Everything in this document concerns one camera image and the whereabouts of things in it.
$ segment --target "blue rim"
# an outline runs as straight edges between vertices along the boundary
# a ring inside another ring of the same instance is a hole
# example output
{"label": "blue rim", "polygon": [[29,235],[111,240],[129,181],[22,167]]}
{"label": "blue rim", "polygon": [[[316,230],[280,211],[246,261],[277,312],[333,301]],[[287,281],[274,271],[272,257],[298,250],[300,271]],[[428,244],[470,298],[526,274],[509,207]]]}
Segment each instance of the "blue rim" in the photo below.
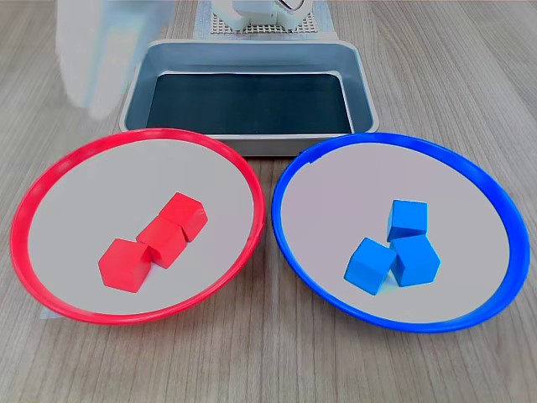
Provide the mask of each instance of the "blue rim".
{"label": "blue rim", "polygon": [[[302,166],[315,162],[325,154],[330,153],[334,149],[339,149],[351,144],[360,143],[381,143],[397,145],[406,149],[413,149],[422,154],[429,155],[451,168],[464,175],[470,180],[493,204],[498,212],[505,230],[508,235],[509,242],[509,263],[507,274],[503,278],[502,284],[487,302],[478,307],[475,311],[467,313],[462,317],[444,322],[432,323],[407,323],[390,321],[381,317],[370,315],[364,311],[340,301],[332,294],[328,293],[318,286],[300,267],[298,261],[294,257],[287,240],[285,239],[284,230],[281,222],[281,207],[284,199],[287,185],[293,178],[296,172]],[[272,224],[274,234],[278,245],[284,254],[284,257],[289,262],[296,274],[319,296],[338,307],[342,311],[353,315],[366,322],[387,327],[393,330],[402,332],[418,332],[418,333],[439,333],[453,332],[462,330],[468,327],[475,326],[479,323],[499,314],[519,293],[524,284],[529,271],[529,235],[524,225],[524,220],[520,216],[517,207],[514,205],[508,194],[502,187],[485,171],[473,164],[471,161],[454,153],[453,151],[441,147],[440,145],[431,142],[416,139],[402,134],[394,133],[367,133],[367,134],[348,134],[345,136],[329,139],[322,143],[316,144],[313,147],[303,151],[285,170],[278,181],[278,185],[274,190],[272,202]]]}

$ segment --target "black mat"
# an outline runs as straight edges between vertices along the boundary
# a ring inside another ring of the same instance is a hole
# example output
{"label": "black mat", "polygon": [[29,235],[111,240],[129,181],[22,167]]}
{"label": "black mat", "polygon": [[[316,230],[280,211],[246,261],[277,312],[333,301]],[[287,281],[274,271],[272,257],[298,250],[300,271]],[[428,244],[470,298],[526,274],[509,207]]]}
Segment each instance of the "black mat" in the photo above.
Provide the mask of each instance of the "black mat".
{"label": "black mat", "polygon": [[350,133],[330,74],[170,74],[157,80],[148,128],[203,134]]}

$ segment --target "wooden table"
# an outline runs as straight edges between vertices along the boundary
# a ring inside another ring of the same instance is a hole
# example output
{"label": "wooden table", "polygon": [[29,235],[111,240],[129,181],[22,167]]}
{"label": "wooden table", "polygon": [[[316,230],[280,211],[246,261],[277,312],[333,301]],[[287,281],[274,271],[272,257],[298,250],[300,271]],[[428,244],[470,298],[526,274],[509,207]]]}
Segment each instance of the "wooden table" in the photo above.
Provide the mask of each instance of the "wooden table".
{"label": "wooden table", "polygon": [[[518,205],[534,263],[517,300],[452,334],[370,326],[299,280],[268,218],[242,273],[187,312],[134,327],[39,319],[41,305],[12,270],[11,219],[45,168],[117,129],[118,111],[95,122],[66,100],[51,1],[2,0],[1,402],[536,401],[537,4],[378,1],[331,11],[340,38],[360,49],[380,129],[465,155]],[[195,2],[179,3],[165,36],[190,37],[195,13]],[[288,163],[251,160],[267,203]]]}

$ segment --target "plate rim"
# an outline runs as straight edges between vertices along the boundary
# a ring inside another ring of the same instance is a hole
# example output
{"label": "plate rim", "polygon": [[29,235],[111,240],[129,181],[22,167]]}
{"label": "plate rim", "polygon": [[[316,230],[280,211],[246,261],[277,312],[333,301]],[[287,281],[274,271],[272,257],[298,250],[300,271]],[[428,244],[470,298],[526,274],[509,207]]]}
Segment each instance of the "plate rim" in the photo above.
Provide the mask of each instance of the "plate rim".
{"label": "plate rim", "polygon": [[[125,144],[154,139],[179,140],[198,144],[221,155],[235,165],[241,172],[248,183],[253,198],[252,227],[242,252],[230,269],[209,287],[187,300],[157,311],[129,315],[112,315],[86,311],[67,304],[44,287],[35,274],[30,262],[28,248],[29,230],[40,202],[63,175],[91,157]],[[218,140],[200,133],[173,128],[143,128],[124,133],[115,133],[94,140],[75,149],[50,166],[32,184],[15,212],[9,239],[11,260],[13,269],[27,292],[42,305],[63,317],[99,325],[128,325],[151,322],[169,317],[197,305],[218,292],[226,283],[233,279],[250,260],[253,251],[258,246],[265,226],[265,215],[265,199],[261,182],[253,171],[252,166],[237,151]]]}
{"label": "plate rim", "polygon": [[[335,149],[354,144],[389,144],[428,155],[450,166],[465,176],[493,204],[508,235],[509,262],[502,283],[492,296],[474,311],[448,321],[412,323],[398,322],[366,313],[348,305],[317,285],[300,267],[284,235],[281,206],[285,190],[293,176],[306,164],[313,163]],[[280,176],[272,201],[272,225],[276,241],[295,273],[320,297],[333,306],[365,322],[401,332],[439,333],[454,332],[476,326],[505,309],[522,289],[529,273],[529,235],[518,208],[507,192],[483,169],[464,156],[438,144],[397,133],[354,133],[318,143],[299,154]]]}

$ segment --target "metal grid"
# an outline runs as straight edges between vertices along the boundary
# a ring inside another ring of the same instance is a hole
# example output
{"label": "metal grid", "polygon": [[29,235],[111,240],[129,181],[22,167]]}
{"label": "metal grid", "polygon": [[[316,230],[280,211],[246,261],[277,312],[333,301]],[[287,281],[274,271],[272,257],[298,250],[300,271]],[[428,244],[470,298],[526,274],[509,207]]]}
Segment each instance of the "metal grid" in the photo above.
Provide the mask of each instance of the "metal grid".
{"label": "metal grid", "polygon": [[211,34],[317,34],[319,27],[313,11],[309,13],[296,29],[284,29],[281,25],[248,25],[235,32],[215,14],[212,14]]}

